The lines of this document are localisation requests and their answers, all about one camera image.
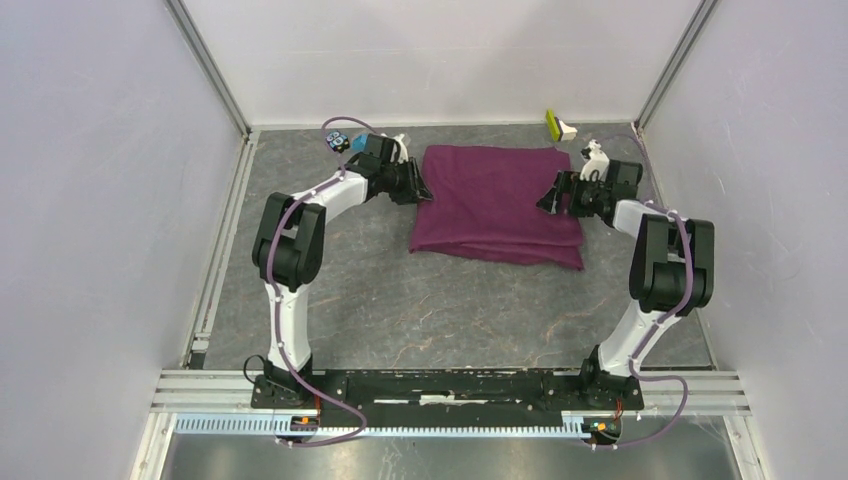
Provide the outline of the blue small block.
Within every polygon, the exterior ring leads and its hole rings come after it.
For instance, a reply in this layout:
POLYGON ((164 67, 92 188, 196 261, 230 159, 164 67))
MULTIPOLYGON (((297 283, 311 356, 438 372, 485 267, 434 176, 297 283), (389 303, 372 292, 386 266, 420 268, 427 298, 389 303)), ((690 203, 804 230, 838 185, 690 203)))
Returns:
POLYGON ((369 134, 362 133, 357 135, 351 142, 351 149, 355 152, 362 152, 367 146, 369 134))

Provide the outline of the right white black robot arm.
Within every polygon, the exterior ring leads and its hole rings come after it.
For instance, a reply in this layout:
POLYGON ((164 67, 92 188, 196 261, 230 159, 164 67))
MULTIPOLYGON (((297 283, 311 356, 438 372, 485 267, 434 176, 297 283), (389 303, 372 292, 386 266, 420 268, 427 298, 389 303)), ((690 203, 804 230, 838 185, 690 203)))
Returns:
POLYGON ((630 304, 578 375, 578 396, 591 408, 633 395, 646 355, 671 326, 706 306, 714 291, 714 224, 639 201, 642 176, 642 165, 618 160, 586 178, 561 170, 537 203, 548 214, 596 216, 635 241, 630 304))

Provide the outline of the purple cloth wrap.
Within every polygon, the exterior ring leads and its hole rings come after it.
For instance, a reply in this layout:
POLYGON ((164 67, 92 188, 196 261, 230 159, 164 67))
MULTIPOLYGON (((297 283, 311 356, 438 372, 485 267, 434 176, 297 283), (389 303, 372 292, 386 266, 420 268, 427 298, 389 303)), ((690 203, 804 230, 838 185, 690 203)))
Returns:
POLYGON ((409 252, 583 269, 579 221, 536 205, 570 166, 553 147, 427 147, 421 171, 433 198, 417 207, 409 252))

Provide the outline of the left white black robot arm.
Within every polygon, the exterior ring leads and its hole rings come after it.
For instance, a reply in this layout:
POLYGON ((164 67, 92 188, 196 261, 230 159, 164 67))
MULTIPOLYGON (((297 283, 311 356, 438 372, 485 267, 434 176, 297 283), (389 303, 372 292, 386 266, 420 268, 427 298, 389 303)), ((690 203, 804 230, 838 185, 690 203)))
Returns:
POLYGON ((271 342, 254 380, 258 408, 302 407, 314 396, 308 340, 310 285, 323 264, 327 224, 346 211, 386 194, 397 205, 433 198, 405 134, 362 134, 348 140, 334 132, 333 146, 351 146, 352 157, 328 179, 296 194, 267 200, 251 258, 265 283, 271 342))

